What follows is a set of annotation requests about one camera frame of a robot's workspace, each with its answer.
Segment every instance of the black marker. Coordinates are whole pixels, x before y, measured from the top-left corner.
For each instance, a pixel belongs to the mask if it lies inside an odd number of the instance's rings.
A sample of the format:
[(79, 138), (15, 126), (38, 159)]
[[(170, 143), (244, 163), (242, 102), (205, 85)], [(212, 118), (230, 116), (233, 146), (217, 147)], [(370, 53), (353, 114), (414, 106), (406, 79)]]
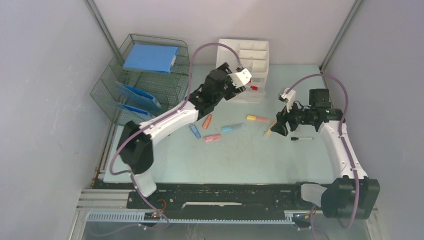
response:
[(295, 136), (292, 136), (291, 137), (291, 140), (292, 141), (297, 141), (297, 140), (313, 140), (314, 138), (313, 137), (311, 137), (311, 136), (305, 136), (305, 137), (295, 137)]

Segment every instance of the gray wall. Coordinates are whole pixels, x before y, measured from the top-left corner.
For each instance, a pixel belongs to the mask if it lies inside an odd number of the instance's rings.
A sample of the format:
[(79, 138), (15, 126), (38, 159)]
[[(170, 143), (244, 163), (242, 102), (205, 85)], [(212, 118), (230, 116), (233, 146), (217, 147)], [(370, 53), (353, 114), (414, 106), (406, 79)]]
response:
[[(320, 64), (354, 0), (96, 0), (117, 44), (128, 34), (177, 38), (190, 55), (218, 39), (269, 41), (271, 64)], [(214, 65), (205, 48), (196, 64)]]
[(423, 10), (422, 0), (365, 1), (326, 71), (349, 92), (349, 137), (381, 184), (377, 207), (393, 240), (423, 239)]
[(65, 239), (108, 125), (112, 57), (82, 0), (0, 1), (0, 238)]

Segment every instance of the cable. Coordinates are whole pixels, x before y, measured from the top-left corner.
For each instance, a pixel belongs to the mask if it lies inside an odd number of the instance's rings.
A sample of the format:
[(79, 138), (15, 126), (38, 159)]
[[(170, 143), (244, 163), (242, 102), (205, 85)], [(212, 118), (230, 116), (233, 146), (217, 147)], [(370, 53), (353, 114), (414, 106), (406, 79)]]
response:
[(106, 236), (109, 236), (109, 235), (115, 234), (115, 233), (117, 233), (117, 232), (119, 232), (119, 231), (122, 231), (122, 230), (124, 230), (124, 229), (131, 228), (131, 227), (137, 227), (137, 226), (141, 226), (141, 225), (140, 225), (139, 223), (128, 224), (128, 225), (126, 225), (126, 226), (120, 227), (120, 228), (118, 228), (118, 229), (116, 229), (116, 230), (113, 230), (113, 231), (111, 231), (111, 232), (108, 232), (108, 233), (102, 233), (102, 234), (94, 233), (94, 232), (92, 232), (92, 230), (91, 230), (90, 228), (88, 228), (88, 232), (89, 232), (91, 235), (93, 235), (94, 237), (106, 237)]
[(348, 112), (348, 106), (349, 106), (348, 91), (346, 90), (346, 88), (343, 85), (343, 83), (340, 80), (338, 80), (337, 78), (335, 78), (334, 76), (329, 75), (329, 74), (324, 74), (324, 73), (322, 73), (322, 74), (321, 73), (318, 73), (318, 74), (312, 74), (312, 75), (309, 75), (309, 76), (305, 76), (304, 78), (298, 80), (297, 82), (295, 82), (293, 84), (293, 86), (291, 86), (287, 90), (286, 94), (288, 94), (300, 82), (303, 82), (304, 80), (309, 79), (309, 78), (313, 78), (313, 77), (326, 77), (326, 78), (329, 78), (331, 80), (334, 80), (336, 83), (338, 83), (338, 85), (340, 85), (340, 87), (341, 87), (341, 89), (343, 90), (343, 93), (344, 93), (344, 100), (345, 100), (344, 111), (343, 111), (343, 115), (341, 116), (340, 123), (338, 124), (338, 133), (340, 135), (340, 139), (341, 139), (341, 142), (343, 143), (344, 149), (347, 152), (347, 156), (349, 158), (350, 166), (353, 169), (352, 170), (353, 171), (353, 176), (355, 178), (355, 199), (354, 199), (354, 202), (353, 202), (353, 210), (352, 210), (352, 214), (350, 216), (349, 223), (346, 226), (344, 226), (342, 224), (342, 222), (340, 221), (340, 219), (338, 220), (340, 226), (342, 228), (344, 228), (344, 229), (347, 230), (347, 229), (350, 229), (352, 227), (352, 225), (354, 224), (355, 216), (356, 216), (357, 210), (358, 210), (359, 190), (360, 190), (358, 171), (355, 169), (355, 161), (354, 161), (354, 159), (352, 157), (351, 151), (349, 150), (349, 147), (348, 147), (348, 144), (347, 144), (347, 142), (345, 140), (345, 137), (343, 136), (343, 130), (342, 130), (343, 122), (345, 121), (346, 113)]
[(168, 219), (168, 217), (163, 213), (163, 212), (161, 212), (159, 209), (157, 209), (155, 206), (153, 206), (144, 196), (143, 196), (143, 194), (142, 194), (142, 192), (140, 191), (140, 188), (137, 186), (137, 183), (136, 183), (136, 181), (134, 180), (134, 174), (130, 171), (130, 170), (123, 170), (123, 171), (118, 171), (118, 172), (114, 172), (113, 171), (113, 166), (114, 166), (114, 163), (115, 163), (115, 161), (117, 160), (117, 157), (119, 156), (119, 154), (121, 153), (121, 151), (125, 148), (125, 146), (131, 141), (131, 140), (133, 140), (135, 137), (137, 137), (139, 134), (141, 134), (142, 132), (144, 132), (145, 130), (147, 130), (148, 128), (150, 128), (151, 126), (154, 126), (154, 125), (156, 125), (156, 124), (158, 124), (158, 123), (160, 123), (160, 122), (162, 122), (163, 120), (166, 120), (166, 119), (168, 119), (169, 117), (171, 117), (171, 116), (173, 116), (174, 114), (176, 114), (176, 113), (178, 113), (178, 111), (179, 110), (181, 110), (181, 109), (183, 109), (184, 108), (184, 106), (187, 104), (187, 102), (189, 101), (189, 97), (190, 97), (190, 92), (191, 92), (191, 90), (192, 90), (192, 83), (193, 83), (193, 81), (192, 81), (192, 75), (193, 75), (193, 63), (194, 63), (194, 61), (195, 61), (195, 59), (196, 59), (196, 55), (197, 55), (197, 53), (201, 50), (201, 49), (204, 49), (204, 48), (206, 48), (206, 47), (209, 47), (209, 46), (219, 46), (219, 47), (224, 47), (224, 48), (226, 48), (226, 49), (228, 49), (228, 50), (230, 50), (234, 55), (235, 55), (235, 57), (236, 57), (236, 59), (237, 59), (237, 62), (238, 62), (238, 65), (239, 65), (239, 67), (243, 67), (243, 65), (242, 65), (242, 63), (241, 63), (241, 61), (240, 61), (240, 57), (239, 57), (239, 55), (237, 54), (237, 52), (236, 51), (234, 51), (231, 47), (229, 47), (229, 46), (227, 46), (227, 45), (225, 45), (225, 44), (222, 44), (222, 43), (218, 43), (218, 42), (210, 42), (210, 43), (206, 43), (206, 44), (204, 44), (204, 45), (202, 45), (202, 46), (200, 46), (198, 49), (196, 49), (196, 51), (194, 51), (194, 53), (193, 53), (193, 55), (192, 55), (192, 57), (191, 57), (191, 62), (190, 62), (190, 65), (189, 65), (189, 68), (188, 68), (188, 91), (187, 91), (187, 96), (185, 97), (185, 99), (184, 99), (184, 101), (183, 101), (183, 103), (178, 107), (178, 109), (177, 110), (174, 110), (174, 111), (172, 111), (172, 112), (170, 112), (170, 113), (168, 113), (168, 114), (166, 114), (165, 116), (163, 116), (163, 117), (160, 117), (159, 119), (157, 119), (157, 120), (155, 120), (152, 124), (150, 124), (150, 125), (147, 125), (147, 126), (145, 126), (145, 127), (142, 127), (140, 130), (138, 130), (138, 131), (136, 131), (134, 134), (132, 134), (131, 136), (129, 136), (119, 147), (118, 147), (118, 149), (116, 150), (116, 152), (115, 152), (115, 154), (113, 155), (113, 157), (112, 157), (112, 160), (110, 161), (110, 166), (109, 166), (109, 173), (111, 174), (111, 175), (113, 175), (113, 176), (116, 176), (116, 175), (120, 175), (120, 174), (126, 174), (126, 173), (128, 173), (128, 174), (130, 174), (130, 178), (131, 178), (131, 181), (132, 181), (132, 183), (134, 184), (134, 187), (135, 187), (135, 189), (136, 189), (136, 191), (138, 192), (138, 194), (140, 195), (140, 197), (141, 197), (141, 199), (143, 199), (143, 201), (148, 205), (148, 206), (150, 206), (152, 209), (154, 209), (155, 211), (157, 211), (158, 213), (161, 213), (161, 216), (163, 216), (163, 218), (165, 218), (166, 219), (166, 226), (165, 227), (147, 227), (147, 228), (149, 228), (149, 229), (156, 229), (156, 230), (161, 230), (161, 229), (165, 229), (165, 228), (167, 228), (169, 225), (170, 225), (170, 221), (169, 221), (169, 219)]
[(162, 201), (163, 202), (163, 204), (164, 204), (164, 206), (163, 206), (163, 208), (162, 208), (162, 212), (165, 212), (165, 209), (167, 209), (167, 201), (165, 201), (165, 199), (163, 199), (163, 198), (161, 198), (161, 199), (158, 199), (157, 200), (158, 202), (159, 201)]
[(315, 231), (321, 232), (327, 238), (327, 240), (330, 240), (329, 235), (323, 229), (314, 227), (314, 215), (316, 211), (317, 211), (316, 205), (313, 204), (312, 209), (310, 210), (310, 227), (299, 227), (296, 223), (293, 224), (293, 226), (298, 231), (311, 230), (314, 240), (316, 239)]

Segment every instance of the white desk organizer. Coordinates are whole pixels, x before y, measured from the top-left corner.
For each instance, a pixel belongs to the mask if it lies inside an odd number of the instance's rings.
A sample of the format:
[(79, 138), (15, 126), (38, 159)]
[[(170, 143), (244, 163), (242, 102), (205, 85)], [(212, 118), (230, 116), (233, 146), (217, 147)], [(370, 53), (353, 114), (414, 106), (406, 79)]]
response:
[[(270, 44), (268, 41), (220, 39), (219, 43), (225, 44), (237, 52), (241, 64), (252, 74), (251, 86), (246, 86), (246, 91), (229, 100), (234, 103), (260, 103), (265, 97), (265, 83), (267, 82), (270, 66)], [(234, 54), (225, 47), (218, 47), (216, 67), (227, 62), (232, 72), (238, 67)]]

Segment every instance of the blue binder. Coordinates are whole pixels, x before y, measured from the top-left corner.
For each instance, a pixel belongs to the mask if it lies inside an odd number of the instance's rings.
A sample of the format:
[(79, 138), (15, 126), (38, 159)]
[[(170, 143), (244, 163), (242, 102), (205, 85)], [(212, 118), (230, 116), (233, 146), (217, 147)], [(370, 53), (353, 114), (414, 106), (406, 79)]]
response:
[(177, 46), (135, 44), (131, 52), (129, 52), (123, 67), (169, 74), (177, 55)]

